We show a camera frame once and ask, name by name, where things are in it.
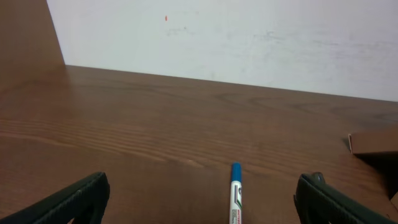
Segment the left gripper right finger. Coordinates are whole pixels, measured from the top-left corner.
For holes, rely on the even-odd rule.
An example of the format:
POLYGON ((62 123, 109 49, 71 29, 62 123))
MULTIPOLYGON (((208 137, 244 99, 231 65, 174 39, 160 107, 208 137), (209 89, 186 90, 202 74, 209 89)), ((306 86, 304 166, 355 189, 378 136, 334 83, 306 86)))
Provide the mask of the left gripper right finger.
POLYGON ((397 224, 330 187, 320 172, 301 174, 294 204, 301 224, 397 224))

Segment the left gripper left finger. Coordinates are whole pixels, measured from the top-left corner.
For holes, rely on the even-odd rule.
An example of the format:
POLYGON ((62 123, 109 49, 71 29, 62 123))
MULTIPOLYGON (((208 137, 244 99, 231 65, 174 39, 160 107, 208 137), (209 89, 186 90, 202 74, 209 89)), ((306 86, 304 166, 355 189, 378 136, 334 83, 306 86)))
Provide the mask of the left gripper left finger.
POLYGON ((1 219, 2 224, 100 224, 110 195, 104 172, 95 172, 43 200, 1 219))

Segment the blue whiteboard marker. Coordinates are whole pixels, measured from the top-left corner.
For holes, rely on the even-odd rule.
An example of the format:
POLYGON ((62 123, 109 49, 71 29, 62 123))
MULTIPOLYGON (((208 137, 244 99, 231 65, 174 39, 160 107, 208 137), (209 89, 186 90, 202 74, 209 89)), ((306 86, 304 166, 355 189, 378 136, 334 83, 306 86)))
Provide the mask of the blue whiteboard marker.
POLYGON ((231 166, 229 224, 242 224, 242 169, 238 162, 231 166))

